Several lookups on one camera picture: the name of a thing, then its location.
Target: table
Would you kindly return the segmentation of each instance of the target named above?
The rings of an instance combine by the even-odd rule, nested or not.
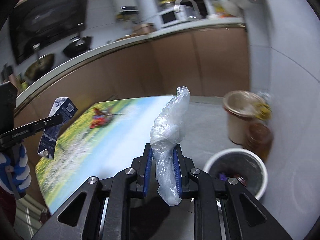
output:
[[[150,143],[150,130],[173,96],[101,102],[85,111],[57,140],[54,160],[42,158],[36,177],[49,208],[54,213],[90,176],[113,177],[142,156]],[[108,109],[113,120],[90,129],[94,108]]]

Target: silver bolt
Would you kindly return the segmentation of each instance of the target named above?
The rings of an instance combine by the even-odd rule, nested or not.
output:
[[[127,168],[127,169],[125,170],[125,173],[128,174],[128,175],[134,174],[134,172],[135,172],[135,169],[134,169],[134,168]]]
[[[238,183],[238,180],[236,178],[229,178],[228,179],[228,182],[231,184],[231,185],[235,185]]]
[[[98,181],[98,178],[95,176],[92,176],[88,179],[89,184],[95,184]]]
[[[192,173],[192,174],[195,174],[195,175],[198,175],[198,174],[200,173],[200,169],[198,169],[198,168],[193,168],[193,169],[191,169],[191,173]]]

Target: hand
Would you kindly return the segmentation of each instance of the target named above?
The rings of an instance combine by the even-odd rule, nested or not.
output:
[[[13,168],[12,166],[10,166],[10,158],[7,155],[0,153],[0,187],[10,194],[13,194],[13,192],[9,184],[7,174],[5,172],[6,166],[10,166],[11,170],[13,170],[14,172],[14,175],[12,176],[12,182],[17,187],[17,191],[19,193],[24,192],[26,188],[29,187],[31,182],[31,176],[29,174],[30,168],[27,165],[27,150],[23,144],[20,145],[19,155],[20,159]]]

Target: white countertop edge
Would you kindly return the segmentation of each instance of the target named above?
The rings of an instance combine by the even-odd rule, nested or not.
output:
[[[24,100],[26,100],[32,93],[34,93],[38,88],[49,82],[52,78],[58,76],[60,73],[66,71],[67,69],[73,67],[74,65],[90,58],[95,55],[98,55],[102,52],[106,52],[111,49],[115,49],[116,47],[124,46],[130,43],[135,43],[137,41],[143,41],[147,39],[153,39],[165,34],[174,33],[181,30],[187,30],[192,28],[199,28],[199,27],[206,27],[206,26],[214,26],[214,25],[221,25],[221,24],[244,24],[244,19],[241,17],[229,17],[229,18],[217,18],[217,19],[204,19],[201,21],[193,21],[182,23],[179,25],[174,25],[168,28],[161,29],[156,32],[152,32],[148,35],[141,35],[132,38],[127,38],[120,41],[115,41],[113,43],[103,45],[96,49],[92,49],[87,51],[84,54],[79,55],[78,57],[74,57],[67,62],[61,64],[60,66],[54,68],[50,72],[48,72],[43,77],[39,78],[36,82],[34,82],[30,87],[28,87],[25,91],[23,91],[17,97],[16,107],[18,107]]]

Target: qr code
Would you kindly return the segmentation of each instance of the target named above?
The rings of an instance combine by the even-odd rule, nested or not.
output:
[[[69,111],[69,113],[71,113],[74,109],[75,109],[75,108],[73,107],[72,104],[69,104],[69,105],[67,106],[67,110]]]

